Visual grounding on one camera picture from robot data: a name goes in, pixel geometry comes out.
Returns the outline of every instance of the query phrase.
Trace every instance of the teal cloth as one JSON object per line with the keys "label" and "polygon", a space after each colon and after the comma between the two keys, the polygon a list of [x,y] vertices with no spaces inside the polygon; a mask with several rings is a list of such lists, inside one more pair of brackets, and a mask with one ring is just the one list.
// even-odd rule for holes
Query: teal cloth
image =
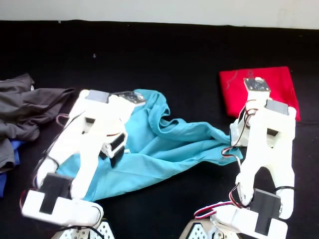
{"label": "teal cloth", "polygon": [[[147,100],[135,108],[126,124],[129,134],[125,153],[115,168],[109,160],[99,158],[87,201],[95,201],[138,190],[163,181],[192,166],[208,161],[218,165],[231,163],[221,150],[230,144],[229,136],[207,122],[186,123],[182,119],[167,121],[170,110],[163,94],[136,90]],[[232,151],[242,157],[240,151]],[[80,166],[79,154],[65,161],[58,173],[75,177]]]}

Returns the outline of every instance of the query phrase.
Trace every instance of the perforated metal plate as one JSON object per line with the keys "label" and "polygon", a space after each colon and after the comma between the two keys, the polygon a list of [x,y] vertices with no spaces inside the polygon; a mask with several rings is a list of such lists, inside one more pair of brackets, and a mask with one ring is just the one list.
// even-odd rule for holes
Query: perforated metal plate
{"label": "perforated metal plate", "polygon": [[201,223],[193,223],[187,239],[208,239],[208,236]]}
{"label": "perforated metal plate", "polygon": [[[104,236],[104,239],[114,239],[111,228],[107,222],[101,222],[97,230]],[[101,239],[101,237],[90,229],[69,229],[57,233],[51,239]]]}

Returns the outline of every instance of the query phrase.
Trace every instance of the light blue fabric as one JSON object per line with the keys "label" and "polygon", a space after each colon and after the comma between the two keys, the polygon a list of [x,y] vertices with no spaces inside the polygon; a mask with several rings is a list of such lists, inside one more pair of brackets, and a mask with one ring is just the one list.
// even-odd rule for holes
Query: light blue fabric
{"label": "light blue fabric", "polygon": [[[182,119],[164,120],[170,111],[163,94],[136,90],[147,100],[137,107],[126,124],[129,134],[124,154],[115,168],[108,159],[99,165],[85,200],[95,201],[147,187],[202,162],[218,165],[233,162],[221,150],[230,144],[229,136],[207,122],[186,123]],[[232,153],[242,157],[238,149]],[[71,156],[58,173],[75,177],[79,155]]]}

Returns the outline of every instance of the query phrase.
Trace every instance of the red cloth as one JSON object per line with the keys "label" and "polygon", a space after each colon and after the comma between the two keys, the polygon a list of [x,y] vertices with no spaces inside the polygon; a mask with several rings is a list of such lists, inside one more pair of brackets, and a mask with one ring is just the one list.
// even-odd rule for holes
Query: red cloth
{"label": "red cloth", "polygon": [[270,97],[294,107],[297,111],[296,120],[301,120],[293,81],[287,66],[221,71],[219,76],[229,116],[238,117],[247,101],[248,93],[244,85],[244,78],[261,77],[270,87]]}

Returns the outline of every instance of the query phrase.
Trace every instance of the white wall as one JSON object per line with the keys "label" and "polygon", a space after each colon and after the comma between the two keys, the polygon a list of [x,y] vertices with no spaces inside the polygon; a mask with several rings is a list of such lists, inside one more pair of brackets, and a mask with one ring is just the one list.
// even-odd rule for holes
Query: white wall
{"label": "white wall", "polygon": [[319,29],[319,0],[0,0],[0,19]]}

